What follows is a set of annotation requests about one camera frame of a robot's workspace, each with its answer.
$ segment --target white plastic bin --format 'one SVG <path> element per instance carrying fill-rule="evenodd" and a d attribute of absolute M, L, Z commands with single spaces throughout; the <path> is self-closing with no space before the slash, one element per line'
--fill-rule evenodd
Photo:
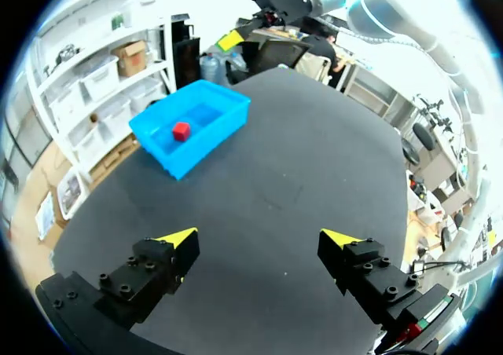
<path fill-rule="evenodd" d="M 47 98 L 52 101 L 49 107 L 59 130 L 85 106 L 79 80 L 76 77 L 68 80 L 61 88 L 48 92 Z"/>
<path fill-rule="evenodd" d="M 64 220 L 70 220 L 77 209 L 89 196 L 89 189 L 77 169 L 74 167 L 66 173 L 57 185 L 57 201 Z"/>
<path fill-rule="evenodd" d="M 163 83 L 154 78 L 144 78 L 126 88 L 124 93 L 131 99 L 131 108 L 140 113 L 152 102 L 165 98 Z"/>
<path fill-rule="evenodd" d="M 74 148 L 80 162 L 85 162 L 99 153 L 105 146 L 98 126 L 94 127 Z"/>
<path fill-rule="evenodd" d="M 115 55 L 108 55 L 86 63 L 81 81 L 93 101 L 100 100 L 119 85 L 118 60 Z"/>
<path fill-rule="evenodd" d="M 108 127 L 108 130 L 112 133 L 112 136 L 120 134 L 124 127 L 129 127 L 129 121 L 133 118 L 133 113 L 131 112 L 131 100 L 126 99 L 124 104 L 120 106 L 119 110 L 111 113 L 105 119 L 103 123 Z"/>
<path fill-rule="evenodd" d="M 84 119 L 81 123 L 75 126 L 75 128 L 68 134 L 68 139 L 72 147 L 76 147 L 92 128 L 92 123 L 88 118 Z"/>

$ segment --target person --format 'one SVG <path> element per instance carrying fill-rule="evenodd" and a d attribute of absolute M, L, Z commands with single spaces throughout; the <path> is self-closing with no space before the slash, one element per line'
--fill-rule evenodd
<path fill-rule="evenodd" d="M 337 83 L 343 74 L 343 69 L 347 62 L 344 58 L 338 60 L 336 51 L 333 48 L 333 44 L 336 40 L 337 33 L 331 32 L 328 28 L 322 26 L 315 29 L 313 34 L 302 38 L 302 42 L 311 45 L 308 53 L 330 59 L 331 71 L 329 72 L 329 76 L 332 76 L 332 78 L 330 79 L 329 85 L 332 88 L 337 87 Z"/>

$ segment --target chair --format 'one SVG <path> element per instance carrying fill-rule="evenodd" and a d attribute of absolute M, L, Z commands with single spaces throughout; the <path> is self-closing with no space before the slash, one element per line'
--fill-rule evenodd
<path fill-rule="evenodd" d="M 300 58 L 311 47 L 308 43 L 297 41 L 277 41 L 268 39 L 260 48 L 257 56 L 248 65 L 248 72 L 232 71 L 230 62 L 226 62 L 226 74 L 230 84 L 241 82 L 250 76 L 270 70 L 279 64 L 295 68 Z"/>
<path fill-rule="evenodd" d="M 329 58 L 307 52 L 300 58 L 295 70 L 302 75 L 309 76 L 327 85 L 330 81 L 329 71 L 331 66 L 332 62 Z"/>
<path fill-rule="evenodd" d="M 416 148 L 404 137 L 402 138 L 402 151 L 403 155 L 409 163 L 417 167 L 420 163 L 419 153 Z"/>
<path fill-rule="evenodd" d="M 420 123 L 414 123 L 412 126 L 412 131 L 417 136 L 421 144 L 428 150 L 433 151 L 435 149 L 435 140 L 430 132 L 421 125 Z"/>

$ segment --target yellow label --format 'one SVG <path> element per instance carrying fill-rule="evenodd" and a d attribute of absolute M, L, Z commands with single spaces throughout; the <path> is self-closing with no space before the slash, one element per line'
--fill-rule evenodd
<path fill-rule="evenodd" d="M 222 49 L 223 51 L 229 51 L 239 42 L 243 41 L 243 37 L 241 37 L 237 30 L 234 29 L 228 35 L 224 35 L 221 39 L 219 39 L 217 46 L 220 47 L 220 49 Z"/>
<path fill-rule="evenodd" d="M 167 243 L 172 243 L 174 249 L 176 249 L 177 246 L 180 245 L 183 242 L 183 240 L 185 240 L 194 231 L 197 232 L 197 228 L 196 227 L 185 229 L 185 230 L 180 231 L 180 232 L 172 233 L 172 234 L 167 235 L 167 236 L 159 237 L 158 239 L 154 239 L 154 240 L 157 240 L 157 241 L 164 240 Z"/>
<path fill-rule="evenodd" d="M 325 232 L 327 235 L 329 235 L 329 237 L 333 240 L 333 242 L 336 243 L 337 245 L 339 245 L 339 247 L 341 249 L 347 243 L 352 243 L 353 241 L 357 241 L 357 242 L 363 241 L 363 240 L 356 239 L 356 238 L 348 236 L 348 235 L 343 235 L 342 233 L 334 232 L 334 231 L 331 231 L 331 230 L 325 229 L 325 228 L 323 228 L 321 231 Z"/>

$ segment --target black chair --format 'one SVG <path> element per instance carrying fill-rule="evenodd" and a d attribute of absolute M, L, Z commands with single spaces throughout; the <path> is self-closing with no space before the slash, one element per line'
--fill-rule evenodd
<path fill-rule="evenodd" d="M 419 153 L 417 153 L 416 148 L 407 141 L 404 137 L 402 138 L 402 151 L 403 155 L 409 163 L 417 167 L 420 163 Z"/>
<path fill-rule="evenodd" d="M 300 58 L 306 53 L 311 45 L 298 41 L 277 41 L 268 39 L 257 52 L 256 58 L 248 64 L 248 72 L 232 71 L 230 62 L 226 62 L 226 74 L 230 84 L 236 84 L 256 75 L 270 70 L 279 64 L 285 64 L 289 68 L 295 68 Z"/>
<path fill-rule="evenodd" d="M 424 127 L 420 123 L 414 123 L 414 126 L 412 126 L 412 131 L 428 151 L 433 151 L 435 149 L 435 139 L 433 139 L 433 136 L 426 129 L 426 127 Z"/>

